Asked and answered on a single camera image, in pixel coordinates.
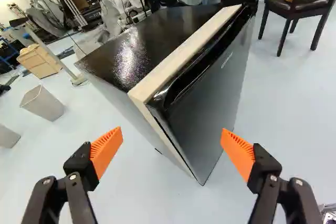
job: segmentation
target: cable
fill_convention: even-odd
[[[70,34],[69,34],[68,32],[67,32],[67,34],[69,35],[70,39],[72,39],[73,43],[75,43],[76,46],[83,52],[83,54],[87,55],[87,53],[84,52],[84,51],[79,47],[79,45],[75,42],[75,40],[70,36]]]

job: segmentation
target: black mini fridge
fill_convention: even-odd
[[[147,102],[155,120],[204,185],[234,129],[254,21],[241,9]]]
[[[157,151],[204,185],[223,150],[222,128],[235,125],[257,7],[258,0],[224,0],[161,9],[76,66]]]

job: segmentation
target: epoxy floor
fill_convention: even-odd
[[[272,153],[284,179],[307,180],[318,203],[336,202],[336,10],[316,51],[309,48],[319,17],[300,20],[278,58],[285,20],[270,13],[264,38],[257,40],[263,8],[260,3],[235,132]],[[75,56],[63,61],[74,69]],[[40,83],[66,106],[54,123],[18,107]],[[64,161],[84,141],[116,126],[124,143],[89,194],[99,223],[246,223],[253,208],[256,197],[225,154],[200,186],[156,152],[91,84],[75,88],[64,71],[16,80],[0,97],[0,123],[22,135],[12,149],[0,149],[0,223],[20,223],[35,182],[63,177]],[[278,211],[275,223],[283,218]],[[67,205],[60,223],[72,223]]]

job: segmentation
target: wastebasket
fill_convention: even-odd
[[[21,136],[14,131],[0,124],[0,146],[4,148],[12,148]]]
[[[20,108],[30,111],[49,121],[55,121],[64,113],[63,104],[42,85],[28,91],[23,97]]]

